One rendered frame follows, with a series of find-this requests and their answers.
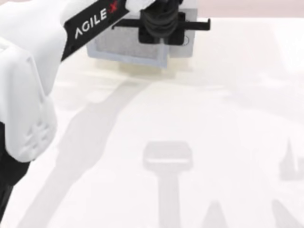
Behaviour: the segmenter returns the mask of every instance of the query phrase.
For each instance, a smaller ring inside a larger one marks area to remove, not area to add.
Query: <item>white table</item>
[[[302,228],[303,28],[214,20],[162,72],[82,49],[58,74],[57,137],[2,227]]]

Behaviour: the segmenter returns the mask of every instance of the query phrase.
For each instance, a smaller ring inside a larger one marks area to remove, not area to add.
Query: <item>white robotic arm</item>
[[[54,138],[56,116],[49,94],[67,43],[64,24],[95,2],[32,0],[0,7],[0,122],[7,151],[19,162],[36,159]],[[128,0],[125,6],[136,12],[153,2]],[[86,30],[84,26],[75,35]]]

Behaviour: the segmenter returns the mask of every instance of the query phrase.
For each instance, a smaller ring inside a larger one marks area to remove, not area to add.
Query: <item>black label band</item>
[[[86,45],[93,38],[124,17],[129,11],[126,0],[98,0],[68,20],[66,47],[62,61]]]

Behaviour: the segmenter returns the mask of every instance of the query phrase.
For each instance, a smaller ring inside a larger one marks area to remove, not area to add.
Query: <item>black cable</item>
[[[169,37],[178,26],[180,0],[156,1],[141,13],[147,31],[156,38]]]

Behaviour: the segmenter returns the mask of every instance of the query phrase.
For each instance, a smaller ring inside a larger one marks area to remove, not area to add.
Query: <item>red x logo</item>
[[[117,10],[117,0],[115,0],[113,3],[110,4],[110,9],[109,12],[110,13],[114,13]]]

